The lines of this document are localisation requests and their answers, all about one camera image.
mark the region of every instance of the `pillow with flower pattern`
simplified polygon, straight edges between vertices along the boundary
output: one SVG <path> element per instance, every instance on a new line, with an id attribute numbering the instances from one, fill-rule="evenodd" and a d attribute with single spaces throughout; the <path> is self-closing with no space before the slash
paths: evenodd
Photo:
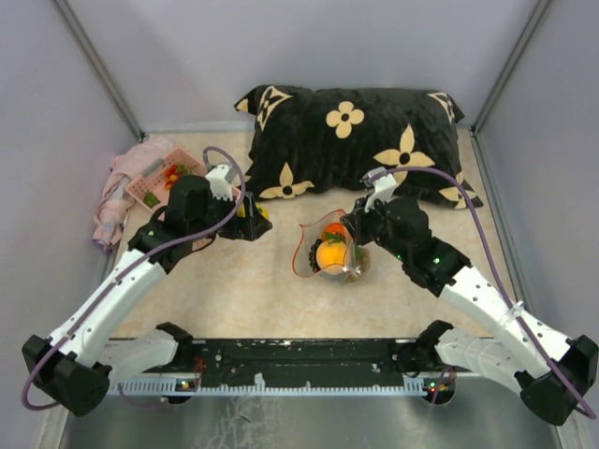
<path id="1" fill-rule="evenodd" d="M 413 89 L 325 89 L 261 85 L 235 109 L 256 116 L 247 189 L 259 198 L 360 190 L 376 167 L 434 167 L 455 178 L 475 206 L 482 201 L 463 178 L 455 123 L 463 114 L 444 92 Z M 458 189 L 431 173 L 395 173 L 398 196 L 454 209 Z"/>

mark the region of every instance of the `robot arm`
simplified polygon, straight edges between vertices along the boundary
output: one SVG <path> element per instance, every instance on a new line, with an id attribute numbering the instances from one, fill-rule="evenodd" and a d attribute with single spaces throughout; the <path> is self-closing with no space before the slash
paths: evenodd
<path id="1" fill-rule="evenodd" d="M 135 340 L 109 342 L 109 338 L 145 294 L 193 252 L 193 241 L 183 238 L 217 225 L 232 211 L 233 178 L 234 173 L 226 165 L 214 167 L 206 178 L 182 177 L 173 185 L 168 204 L 139 229 L 119 264 L 80 309 L 48 338 L 32 336 L 23 345 L 30 372 L 42 357 L 54 351 L 34 379 L 38 388 L 82 416 L 97 406 L 111 385 L 146 369 L 170 364 L 186 344 L 191 344 L 192 336 L 170 323 Z M 255 240 L 272 228 L 251 194 L 245 195 L 242 207 L 243 213 L 238 212 L 207 237 Z M 175 239 L 182 242 L 139 262 L 144 255 Z M 88 312 L 96 302 L 94 311 Z M 79 320 L 79 327 L 73 331 Z"/>
<path id="2" fill-rule="evenodd" d="M 563 424 L 576 399 L 549 368 L 523 331 L 527 325 L 548 356 L 583 396 L 594 383 L 597 345 L 586 336 L 571 340 L 524 310 L 508 307 L 499 292 L 456 248 L 434 237 L 429 218 L 412 198 L 395 198 L 393 177 L 367 174 L 374 192 L 360 198 L 342 217 L 357 245 L 374 241 L 394 258 L 417 285 L 459 307 L 484 326 L 495 340 L 470 336 L 452 325 L 433 323 L 421 335 L 436 362 L 460 366 L 519 393 L 534 413 L 554 425 Z"/>

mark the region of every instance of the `pink towel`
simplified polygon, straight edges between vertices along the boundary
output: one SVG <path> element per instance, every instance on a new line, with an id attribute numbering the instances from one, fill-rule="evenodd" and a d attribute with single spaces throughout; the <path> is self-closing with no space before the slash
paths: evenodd
<path id="1" fill-rule="evenodd" d="M 122 156 L 116 156 L 112 161 L 112 171 L 104 186 L 102 199 L 94 212 L 97 228 L 93 239 L 106 251 L 123 236 L 124 217 L 135 203 L 133 197 L 126 192 L 126 185 L 173 148 L 174 144 L 165 138 L 151 138 L 131 148 Z"/>

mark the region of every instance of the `metal table surface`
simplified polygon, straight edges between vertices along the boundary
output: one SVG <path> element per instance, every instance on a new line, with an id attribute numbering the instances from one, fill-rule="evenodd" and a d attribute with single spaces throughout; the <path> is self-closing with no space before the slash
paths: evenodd
<path id="1" fill-rule="evenodd" d="M 561 447 L 555 427 L 502 386 L 466 377 L 457 388 L 435 407 L 414 397 L 205 397 L 148 411 L 108 397 L 92 413 L 68 417 L 60 448 Z"/>

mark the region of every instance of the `orange fruit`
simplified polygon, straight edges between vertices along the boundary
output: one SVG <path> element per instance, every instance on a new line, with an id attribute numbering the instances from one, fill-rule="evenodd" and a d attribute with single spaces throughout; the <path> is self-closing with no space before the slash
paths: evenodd
<path id="1" fill-rule="evenodd" d="M 345 226 L 343 226 L 339 222 L 333 222 L 333 223 L 327 225 L 327 227 L 325 227 L 325 229 L 322 231 L 322 235 L 320 236 L 320 238 L 323 241 L 326 241 L 326 240 L 328 240 L 327 239 L 328 234 L 333 235 L 333 236 L 340 234 L 341 236 L 344 236 L 345 235 Z"/>
<path id="2" fill-rule="evenodd" d="M 316 250 L 316 263 L 328 274 L 343 273 L 347 245 L 342 241 L 323 241 Z"/>

